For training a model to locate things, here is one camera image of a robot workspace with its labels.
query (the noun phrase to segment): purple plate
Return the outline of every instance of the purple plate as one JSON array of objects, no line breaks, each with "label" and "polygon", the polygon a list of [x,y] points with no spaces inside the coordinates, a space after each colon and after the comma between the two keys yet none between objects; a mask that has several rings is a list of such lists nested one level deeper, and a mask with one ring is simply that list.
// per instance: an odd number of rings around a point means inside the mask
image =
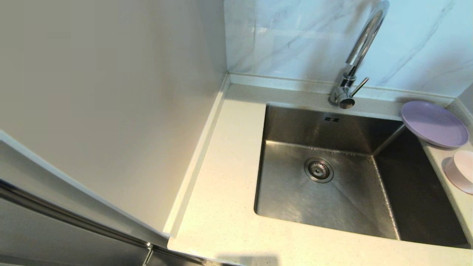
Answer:
[{"label": "purple plate", "polygon": [[401,114],[406,127],[428,143],[457,148],[468,142],[465,125],[441,106],[412,101],[403,105]]}]

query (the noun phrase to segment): sink basin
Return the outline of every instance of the sink basin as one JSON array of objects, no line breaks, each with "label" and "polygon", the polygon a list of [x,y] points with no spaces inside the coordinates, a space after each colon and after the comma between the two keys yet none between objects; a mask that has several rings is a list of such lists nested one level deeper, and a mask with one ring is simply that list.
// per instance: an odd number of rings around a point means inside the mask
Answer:
[{"label": "sink basin", "polygon": [[268,105],[255,212],[469,248],[419,140],[400,121]]}]

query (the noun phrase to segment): drain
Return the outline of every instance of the drain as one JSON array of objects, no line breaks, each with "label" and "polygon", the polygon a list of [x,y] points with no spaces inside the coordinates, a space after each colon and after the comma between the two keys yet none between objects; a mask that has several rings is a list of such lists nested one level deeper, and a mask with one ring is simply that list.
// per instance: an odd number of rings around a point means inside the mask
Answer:
[{"label": "drain", "polygon": [[309,158],[304,164],[304,170],[315,182],[327,183],[333,178],[332,166],[322,158]]}]

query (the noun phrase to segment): countertop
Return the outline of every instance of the countertop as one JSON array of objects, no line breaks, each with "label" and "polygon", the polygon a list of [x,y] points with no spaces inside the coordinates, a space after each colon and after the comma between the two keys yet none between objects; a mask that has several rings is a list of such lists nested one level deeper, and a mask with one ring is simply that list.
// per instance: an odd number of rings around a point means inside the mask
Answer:
[{"label": "countertop", "polygon": [[[267,103],[319,111],[401,120],[402,103],[358,98],[350,110],[326,94],[232,84],[227,93],[179,232],[171,250],[241,265],[462,265],[473,250],[434,246],[288,222],[254,212],[263,122]],[[444,151],[423,143],[435,162],[460,222],[473,231],[473,196],[459,191],[441,171]],[[473,151],[471,144],[461,149]]]}]

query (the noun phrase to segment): backsplash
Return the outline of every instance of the backsplash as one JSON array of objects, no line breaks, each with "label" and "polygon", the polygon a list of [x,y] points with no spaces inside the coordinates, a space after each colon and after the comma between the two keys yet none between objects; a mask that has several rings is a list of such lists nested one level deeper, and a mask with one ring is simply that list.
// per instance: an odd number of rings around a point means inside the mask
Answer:
[{"label": "backsplash", "polygon": [[[334,82],[376,0],[225,0],[228,71]],[[357,73],[457,97],[473,82],[470,0],[393,0]]]}]

